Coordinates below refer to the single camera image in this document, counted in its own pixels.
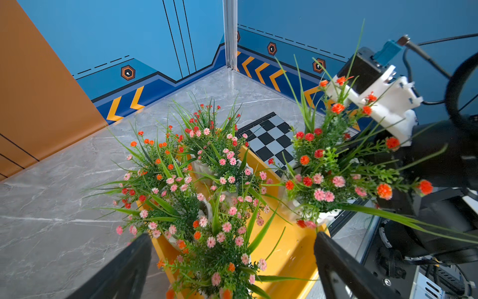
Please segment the potted plant orange red flowers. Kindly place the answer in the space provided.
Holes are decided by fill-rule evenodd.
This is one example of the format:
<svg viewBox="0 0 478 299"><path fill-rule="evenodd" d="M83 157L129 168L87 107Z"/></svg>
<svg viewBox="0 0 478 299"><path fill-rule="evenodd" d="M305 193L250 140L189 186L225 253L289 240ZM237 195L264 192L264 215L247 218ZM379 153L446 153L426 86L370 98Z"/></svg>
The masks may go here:
<svg viewBox="0 0 478 299"><path fill-rule="evenodd" d="M174 198L189 194L192 189L192 166L184 158L184 135L174 132L172 125L162 126L154 136L133 127L135 138L123 147L127 162L123 179L104 184L108 194L117 194L117 206L129 209L140 201L159 204L158 198L168 203Z"/></svg>

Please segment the potted plant orange flowers corner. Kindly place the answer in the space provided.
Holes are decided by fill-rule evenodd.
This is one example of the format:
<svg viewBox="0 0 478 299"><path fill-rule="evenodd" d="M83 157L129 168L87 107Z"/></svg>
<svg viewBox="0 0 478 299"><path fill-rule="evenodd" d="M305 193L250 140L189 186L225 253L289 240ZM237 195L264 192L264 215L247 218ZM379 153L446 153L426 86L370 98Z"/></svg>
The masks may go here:
<svg viewBox="0 0 478 299"><path fill-rule="evenodd" d="M429 64L434 60L418 44L409 41L400 54L413 51ZM375 154L393 154L404 148L380 122L371 118L372 106L346 107L344 99L326 93L332 75L324 65L319 69L323 78L312 90L300 88L293 97L301 111L304 129L294 132L292 139L296 164L287 165L281 182L286 199L293 206L295 221L319 224L323 214L353 211L396 221L412 229L431 234L428 225L411 215L397 216L380 207L379 200L391 203L393 193L401 191L422 198L438 188L425 179L407 181L399 169L389 162L371 162ZM451 236L476 244L473 237L462 232Z"/></svg>

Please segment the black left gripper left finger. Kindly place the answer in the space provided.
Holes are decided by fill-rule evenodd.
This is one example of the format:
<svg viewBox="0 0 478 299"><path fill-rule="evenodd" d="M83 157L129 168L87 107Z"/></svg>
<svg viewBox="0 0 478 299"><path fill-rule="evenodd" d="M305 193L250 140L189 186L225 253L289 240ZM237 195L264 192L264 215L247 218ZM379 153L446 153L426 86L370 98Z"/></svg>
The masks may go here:
<svg viewBox="0 0 478 299"><path fill-rule="evenodd" d="M152 247L149 236L140 235L68 297L70 299L139 299L146 282Z"/></svg>

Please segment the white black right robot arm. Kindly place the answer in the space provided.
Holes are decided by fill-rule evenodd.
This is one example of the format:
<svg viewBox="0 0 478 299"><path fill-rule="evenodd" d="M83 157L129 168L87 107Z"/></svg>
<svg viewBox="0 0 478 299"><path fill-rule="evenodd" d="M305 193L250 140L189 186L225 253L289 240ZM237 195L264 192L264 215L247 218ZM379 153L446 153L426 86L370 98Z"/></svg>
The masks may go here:
<svg viewBox="0 0 478 299"><path fill-rule="evenodd" d="M451 76L444 97L449 120L415 126L411 146L366 159L389 162L407 181L425 179L438 188L422 198L396 191L391 203L379 200L381 208L397 216L411 215L432 231L428 234L396 221L381 223L375 260L382 267L462 264L478 259L477 244L451 239L456 232L478 234L478 214L463 199L478 188L478 117L462 115L458 108L461 91L477 68L474 54Z"/></svg>

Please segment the potted plant pink flowers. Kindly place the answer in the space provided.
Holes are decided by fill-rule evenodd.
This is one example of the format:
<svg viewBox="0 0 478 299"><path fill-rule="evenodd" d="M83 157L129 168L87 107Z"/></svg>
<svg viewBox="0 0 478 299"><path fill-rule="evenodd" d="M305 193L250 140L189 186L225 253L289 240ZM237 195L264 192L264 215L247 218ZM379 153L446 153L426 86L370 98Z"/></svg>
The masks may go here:
<svg viewBox="0 0 478 299"><path fill-rule="evenodd" d="M252 212L257 206L269 212L264 202L268 175L248 164L248 135L203 136L193 143L192 157L197 171L210 180L210 189L218 192L219 207L235 215Z"/></svg>
<svg viewBox="0 0 478 299"><path fill-rule="evenodd" d="M191 176L158 174L146 171L128 172L123 181L113 181L93 188L94 195L112 195L111 213L124 214L124 223L116 228L122 235L133 237L148 234L151 238L165 237L175 248L185 248L196 233L208 227L212 220L210 205L197 198Z"/></svg>

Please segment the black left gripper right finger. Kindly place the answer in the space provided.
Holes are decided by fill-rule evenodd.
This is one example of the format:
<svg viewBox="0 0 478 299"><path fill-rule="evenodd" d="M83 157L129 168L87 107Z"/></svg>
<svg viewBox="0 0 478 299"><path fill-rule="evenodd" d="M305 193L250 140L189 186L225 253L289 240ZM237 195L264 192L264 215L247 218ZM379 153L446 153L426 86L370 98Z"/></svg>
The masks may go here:
<svg viewBox="0 0 478 299"><path fill-rule="evenodd" d="M326 233L317 233L314 256L327 299L399 299Z"/></svg>

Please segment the white ribbed pot pink flowers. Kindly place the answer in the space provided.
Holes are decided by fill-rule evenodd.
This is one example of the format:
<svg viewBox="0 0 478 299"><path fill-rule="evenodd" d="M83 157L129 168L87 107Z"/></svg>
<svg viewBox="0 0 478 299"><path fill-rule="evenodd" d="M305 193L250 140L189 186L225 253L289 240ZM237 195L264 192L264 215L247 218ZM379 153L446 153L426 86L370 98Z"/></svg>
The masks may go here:
<svg viewBox="0 0 478 299"><path fill-rule="evenodd" d="M258 287L257 281L311 280L265 275L272 252L255 261L251 257L278 215L279 207L273 211L275 215L265 221L265 214L272 211L268 205L268 213L260 211L261 206L257 206L252 212L231 215L220 210L219 197L207 203L212 208L209 226L197 230L199 237L185 243L185 248L174 247L180 252L176 259L170 262L159 259L158 267L171 278L167 298L271 299ZM310 222L298 220L295 224L303 229L316 230Z"/></svg>

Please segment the potted plant pink flowers back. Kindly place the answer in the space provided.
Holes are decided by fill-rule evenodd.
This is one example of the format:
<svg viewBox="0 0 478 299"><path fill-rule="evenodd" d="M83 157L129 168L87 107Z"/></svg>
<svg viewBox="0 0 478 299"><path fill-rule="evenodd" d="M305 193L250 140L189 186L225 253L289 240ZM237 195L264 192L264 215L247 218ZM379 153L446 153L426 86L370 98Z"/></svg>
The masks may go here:
<svg viewBox="0 0 478 299"><path fill-rule="evenodd" d="M124 223L116 228L122 235L133 237L148 234L151 238L165 237L175 248L185 248L196 233L208 227L212 220L210 205L197 198L191 176L158 174L146 171L128 172L123 181L113 181L93 188L94 195L112 195L111 213L124 214Z"/></svg>

